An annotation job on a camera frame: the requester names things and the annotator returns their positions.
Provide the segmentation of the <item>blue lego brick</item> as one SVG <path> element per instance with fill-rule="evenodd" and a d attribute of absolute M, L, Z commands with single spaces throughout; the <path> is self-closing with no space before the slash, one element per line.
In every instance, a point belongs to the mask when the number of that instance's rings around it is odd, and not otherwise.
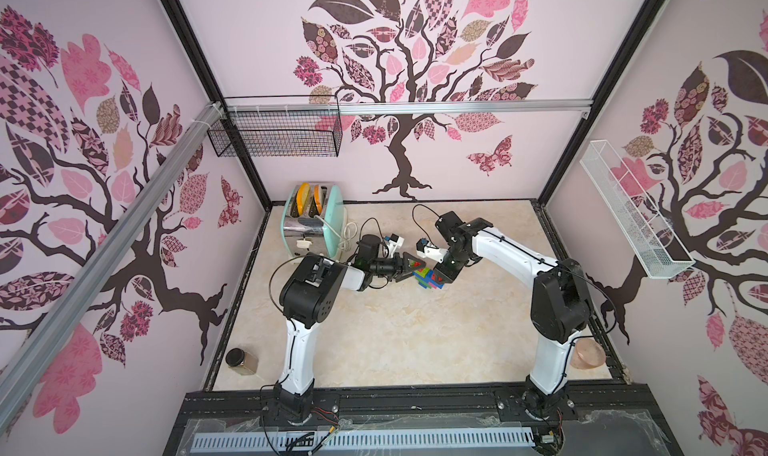
<path fill-rule="evenodd" d="M 425 276 L 425 281 L 428 288 L 442 289 L 444 286 L 443 279 L 436 275 L 433 270 L 429 270 Z"/>

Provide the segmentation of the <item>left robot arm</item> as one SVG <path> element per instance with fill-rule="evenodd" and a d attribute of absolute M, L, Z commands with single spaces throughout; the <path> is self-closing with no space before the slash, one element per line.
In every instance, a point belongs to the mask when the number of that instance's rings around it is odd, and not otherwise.
<path fill-rule="evenodd" d="M 299 258 L 280 291 L 278 304 L 286 319 L 287 345 L 275 396 L 293 417 L 303 420 L 311 412 L 317 331 L 330 315 L 339 292 L 365 291 L 375 278 L 400 282 L 427 267 L 418 257 L 399 252 L 398 242 L 395 236 L 384 240 L 365 235 L 344 262 L 312 252 Z"/>

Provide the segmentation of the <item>mint green toaster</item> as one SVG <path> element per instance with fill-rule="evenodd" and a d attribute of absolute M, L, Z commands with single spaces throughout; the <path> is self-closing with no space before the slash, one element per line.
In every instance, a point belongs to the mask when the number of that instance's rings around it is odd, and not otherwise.
<path fill-rule="evenodd" d="M 281 217 L 281 236 L 290 256 L 315 253 L 338 259 L 348 222 L 341 189 L 330 183 L 296 185 Z"/>

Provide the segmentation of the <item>aluminium frame bar back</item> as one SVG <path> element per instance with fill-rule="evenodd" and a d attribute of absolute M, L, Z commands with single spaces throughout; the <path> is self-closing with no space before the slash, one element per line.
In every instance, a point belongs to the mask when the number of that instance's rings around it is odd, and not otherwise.
<path fill-rule="evenodd" d="M 463 113 L 513 113 L 513 112 L 579 112 L 589 113 L 592 100 L 550 99 L 519 101 L 468 101 L 468 102 L 405 102 L 370 104 L 256 104 L 236 105 L 229 103 L 232 112 L 256 111 L 298 112 L 333 111 L 340 115 L 399 115 L 399 114 L 463 114 Z"/>

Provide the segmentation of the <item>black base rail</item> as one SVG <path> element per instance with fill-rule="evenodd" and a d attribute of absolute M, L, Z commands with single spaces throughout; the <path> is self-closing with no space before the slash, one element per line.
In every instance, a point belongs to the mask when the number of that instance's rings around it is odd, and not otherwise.
<path fill-rule="evenodd" d="M 320 388 L 309 416 L 290 423 L 270 388 L 186 395 L 164 447 L 188 452 L 198 433 L 511 428 L 532 430 L 532 448 L 341 451 L 277 455 L 677 455 L 681 449 L 650 389 L 576 382 L 546 420 L 524 409 L 519 383 Z"/>

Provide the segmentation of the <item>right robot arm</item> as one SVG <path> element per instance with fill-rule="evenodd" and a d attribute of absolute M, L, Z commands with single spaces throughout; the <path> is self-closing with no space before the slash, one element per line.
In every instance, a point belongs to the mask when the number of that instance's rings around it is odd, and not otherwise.
<path fill-rule="evenodd" d="M 522 401 L 532 418 L 550 418 L 563 398 L 576 342 L 585 337 L 593 314 L 580 264 L 535 252 L 483 218 L 464 222 L 451 211 L 440 215 L 435 227 L 447 243 L 445 254 L 435 259 L 440 282 L 452 283 L 469 264 L 489 261 L 531 290 L 530 320 L 538 342 Z"/>

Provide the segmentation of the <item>aluminium frame bar left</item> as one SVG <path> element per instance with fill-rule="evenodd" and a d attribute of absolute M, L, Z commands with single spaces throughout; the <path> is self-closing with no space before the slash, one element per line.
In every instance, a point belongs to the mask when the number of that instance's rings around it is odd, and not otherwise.
<path fill-rule="evenodd" d="M 118 220 L 105 242 L 86 261 L 74 281 L 10 360 L 1 375 L 1 429 L 6 430 L 26 397 L 74 332 L 88 307 L 129 251 L 188 160 L 203 143 L 209 127 L 224 115 L 220 102 L 210 102 L 192 121 L 168 159 L 151 177 Z"/>

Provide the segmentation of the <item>aluminium frame bar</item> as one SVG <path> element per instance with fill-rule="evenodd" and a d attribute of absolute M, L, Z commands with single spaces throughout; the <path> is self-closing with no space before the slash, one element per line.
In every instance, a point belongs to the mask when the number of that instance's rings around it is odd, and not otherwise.
<path fill-rule="evenodd" d="M 340 115 L 399 115 L 399 114 L 463 114 L 463 113 L 513 113 L 513 112 L 579 112 L 589 113 L 592 100 L 550 99 L 519 101 L 468 101 L 468 102 L 405 102 L 370 104 L 256 104 L 236 105 L 229 103 L 232 112 L 256 111 L 298 112 L 333 111 Z"/>
<path fill-rule="evenodd" d="M 86 261 L 74 281 L 10 360 L 1 375 L 1 429 L 6 430 L 26 397 L 74 332 L 88 307 L 129 251 L 188 160 L 203 143 L 209 127 L 224 115 L 220 102 L 210 102 L 192 121 L 168 159 L 151 177 L 118 220 L 105 242 Z"/>

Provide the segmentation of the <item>pink plastic bowl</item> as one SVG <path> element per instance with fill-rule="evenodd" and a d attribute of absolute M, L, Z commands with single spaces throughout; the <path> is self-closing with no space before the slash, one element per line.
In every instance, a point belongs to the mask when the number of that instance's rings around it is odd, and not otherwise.
<path fill-rule="evenodd" d="M 579 337 L 573 344 L 570 366 L 591 370 L 603 366 L 606 359 L 605 350 L 593 337 Z"/>

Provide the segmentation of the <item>brown glass jar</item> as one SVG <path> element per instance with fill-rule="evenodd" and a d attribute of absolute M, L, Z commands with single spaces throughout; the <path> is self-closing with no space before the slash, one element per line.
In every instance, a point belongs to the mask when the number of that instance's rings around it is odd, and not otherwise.
<path fill-rule="evenodd" d="M 224 360 L 227 367 L 239 375 L 255 375 L 258 370 L 258 359 L 239 347 L 228 350 Z"/>

